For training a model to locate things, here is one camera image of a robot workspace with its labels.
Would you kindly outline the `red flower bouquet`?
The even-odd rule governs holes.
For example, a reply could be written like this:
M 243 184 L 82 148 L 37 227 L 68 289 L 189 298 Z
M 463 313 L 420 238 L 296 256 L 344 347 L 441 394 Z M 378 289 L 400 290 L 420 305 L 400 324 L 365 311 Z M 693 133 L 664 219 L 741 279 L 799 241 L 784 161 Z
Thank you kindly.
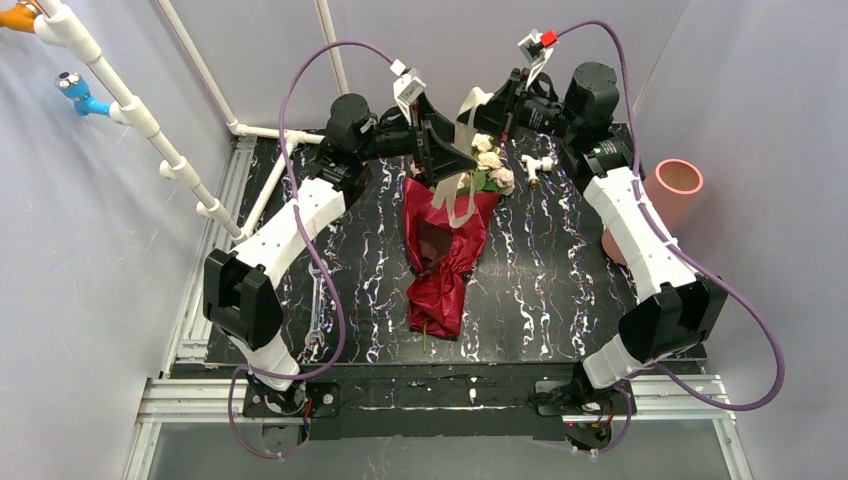
M 480 259 L 488 227 L 501 199 L 515 188 L 513 171 L 494 137 L 471 143 L 478 166 L 463 173 L 454 207 L 466 221 L 449 222 L 449 210 L 432 205 L 435 190 L 416 178 L 404 181 L 402 219 L 406 255 L 415 274 L 408 287 L 409 326 L 426 336 L 456 339 L 461 333 L 467 281 Z

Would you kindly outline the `cream ribbon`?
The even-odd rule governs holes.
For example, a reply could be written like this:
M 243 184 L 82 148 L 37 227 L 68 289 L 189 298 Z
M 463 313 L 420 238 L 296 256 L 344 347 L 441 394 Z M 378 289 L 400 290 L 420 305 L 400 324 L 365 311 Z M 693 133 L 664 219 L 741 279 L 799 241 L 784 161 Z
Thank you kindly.
M 459 121 L 455 126 L 453 146 L 460 153 L 472 160 L 471 166 L 462 167 L 459 173 L 451 174 L 444 180 L 440 180 L 435 187 L 434 197 L 431 205 L 436 209 L 443 209 L 447 212 L 448 223 L 452 229 L 457 229 L 463 226 L 473 215 L 475 208 L 475 194 L 479 191 L 474 185 L 474 180 L 469 181 L 469 192 L 464 199 L 468 201 L 466 212 L 457 216 L 455 212 L 455 203 L 459 191 L 459 180 L 464 172 L 475 170 L 477 161 L 472 157 L 472 143 L 477 130 L 474 128 L 474 120 L 477 108 L 487 104 L 493 97 L 492 93 L 484 92 L 480 87 L 473 87 L 468 96 L 460 107 L 459 114 L 468 113 L 468 119 L 465 123 Z

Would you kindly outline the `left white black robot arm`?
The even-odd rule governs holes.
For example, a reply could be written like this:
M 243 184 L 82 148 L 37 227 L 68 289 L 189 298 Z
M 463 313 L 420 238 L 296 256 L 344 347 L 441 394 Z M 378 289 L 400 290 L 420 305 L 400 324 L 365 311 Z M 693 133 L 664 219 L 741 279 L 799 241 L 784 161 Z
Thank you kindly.
M 360 198 L 372 177 L 369 161 L 413 156 L 426 185 L 476 167 L 452 143 L 455 125 L 419 95 L 407 114 L 398 107 L 379 118 L 366 99 L 333 101 L 324 138 L 297 195 L 265 225 L 228 251 L 212 250 L 203 271 L 203 315 L 244 356 L 255 382 L 285 395 L 304 375 L 281 335 L 280 280 L 303 250 Z

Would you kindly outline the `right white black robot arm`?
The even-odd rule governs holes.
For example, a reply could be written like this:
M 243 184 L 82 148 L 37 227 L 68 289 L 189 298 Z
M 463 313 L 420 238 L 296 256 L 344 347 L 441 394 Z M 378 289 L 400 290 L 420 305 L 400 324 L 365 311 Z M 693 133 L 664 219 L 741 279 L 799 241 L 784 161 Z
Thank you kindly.
M 634 165 L 635 141 L 612 128 L 619 102 L 615 70 L 579 65 L 563 98 L 541 88 L 545 78 L 515 69 L 495 93 L 475 87 L 458 120 L 500 139 L 517 129 L 556 138 L 567 176 L 612 235 L 636 286 L 638 303 L 619 320 L 616 335 L 575 364 L 567 383 L 531 396 L 540 414 L 553 416 L 586 404 L 606 407 L 635 374 L 703 343 L 727 295 L 671 250 L 675 240 Z

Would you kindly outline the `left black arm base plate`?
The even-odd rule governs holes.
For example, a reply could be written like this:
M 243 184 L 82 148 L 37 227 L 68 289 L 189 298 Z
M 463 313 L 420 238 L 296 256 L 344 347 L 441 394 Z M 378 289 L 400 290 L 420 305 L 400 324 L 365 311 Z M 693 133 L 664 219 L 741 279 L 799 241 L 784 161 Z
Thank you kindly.
M 249 375 L 242 415 L 246 418 L 331 418 L 338 415 L 340 400 L 338 383 L 296 381 L 280 392 Z

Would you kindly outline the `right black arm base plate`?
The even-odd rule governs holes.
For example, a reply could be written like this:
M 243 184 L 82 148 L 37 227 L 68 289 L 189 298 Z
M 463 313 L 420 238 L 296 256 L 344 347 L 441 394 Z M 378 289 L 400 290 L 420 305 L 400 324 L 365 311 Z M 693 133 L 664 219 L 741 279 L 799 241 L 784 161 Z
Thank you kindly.
M 534 384 L 528 403 L 541 416 L 635 414 L 637 406 L 630 383 L 601 390 L 582 391 L 571 381 L 540 380 Z

